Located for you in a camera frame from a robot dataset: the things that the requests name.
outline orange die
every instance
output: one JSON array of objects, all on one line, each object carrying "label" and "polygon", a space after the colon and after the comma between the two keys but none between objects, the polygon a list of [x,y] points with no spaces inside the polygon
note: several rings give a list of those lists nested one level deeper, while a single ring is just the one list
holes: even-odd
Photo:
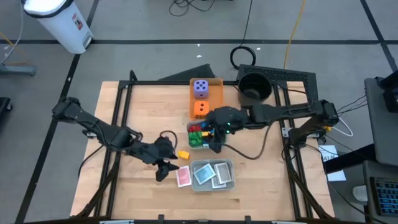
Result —
[{"label": "orange die", "polygon": [[204,100],[198,100],[193,105],[193,115],[195,118],[205,118],[207,113],[209,113],[210,107],[209,102]]}]

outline wooden tabletop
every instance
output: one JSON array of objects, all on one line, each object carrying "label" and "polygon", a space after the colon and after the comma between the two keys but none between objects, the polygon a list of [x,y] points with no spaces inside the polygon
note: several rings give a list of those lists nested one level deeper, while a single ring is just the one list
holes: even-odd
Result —
[{"label": "wooden tabletop", "polygon": [[[288,85],[291,89],[303,90],[300,82]],[[118,82],[103,82],[99,94],[95,116],[107,123],[112,120],[117,87]],[[304,94],[292,91],[289,94],[292,104],[307,101]],[[245,215],[250,215],[252,220],[294,220],[286,165],[280,157],[282,141],[279,123],[275,122],[270,127],[264,153],[255,161],[247,160],[228,148],[223,148],[219,154],[211,150],[193,151],[188,146],[186,130],[190,121],[189,99],[188,85],[135,85],[127,125],[142,132],[144,142],[154,142],[163,130],[176,132],[177,151],[190,153],[189,160],[173,161],[178,166],[188,166],[199,159],[231,159],[234,163],[235,188],[219,192],[194,192],[190,186],[178,188],[175,172],[170,172],[159,183],[155,181],[157,167],[130,156],[122,156],[112,218],[153,220],[157,219],[158,214],[164,214],[167,220],[243,220]],[[224,103],[239,108],[237,91],[233,86],[224,86]],[[274,95],[265,103],[275,105]],[[295,124],[300,126],[306,120],[296,119]],[[255,156],[260,151],[266,129],[242,130],[235,135],[228,135],[228,144],[247,155]],[[318,146],[314,139],[309,139],[307,144]],[[97,147],[98,140],[89,139],[85,156]],[[301,153],[308,189],[325,211],[334,216],[320,153],[310,147],[301,149]],[[105,150],[102,150],[82,168],[71,215],[80,212],[97,190],[104,155]],[[301,216],[305,217],[299,188],[297,192]],[[108,191],[104,194],[101,214],[104,214],[108,194]]]}]

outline purple die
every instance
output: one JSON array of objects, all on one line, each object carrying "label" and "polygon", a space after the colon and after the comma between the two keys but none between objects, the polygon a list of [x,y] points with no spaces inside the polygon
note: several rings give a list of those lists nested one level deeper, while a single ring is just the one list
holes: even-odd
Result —
[{"label": "purple die", "polygon": [[198,99],[207,98],[209,96],[209,83],[206,80],[195,80],[193,83],[193,95]]}]

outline white trash can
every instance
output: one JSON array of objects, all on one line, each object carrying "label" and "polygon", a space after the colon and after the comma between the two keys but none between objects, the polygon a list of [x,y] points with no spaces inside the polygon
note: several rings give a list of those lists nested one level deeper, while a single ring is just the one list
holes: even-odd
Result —
[{"label": "white trash can", "polygon": [[84,53],[93,38],[73,0],[27,0],[24,10],[36,18],[70,53]]}]

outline black keyboard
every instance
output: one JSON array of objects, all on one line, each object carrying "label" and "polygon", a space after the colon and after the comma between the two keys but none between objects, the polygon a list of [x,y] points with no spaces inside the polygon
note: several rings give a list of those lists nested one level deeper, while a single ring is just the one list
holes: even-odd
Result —
[{"label": "black keyboard", "polygon": [[371,177],[371,188],[377,213],[398,217],[398,179]]}]

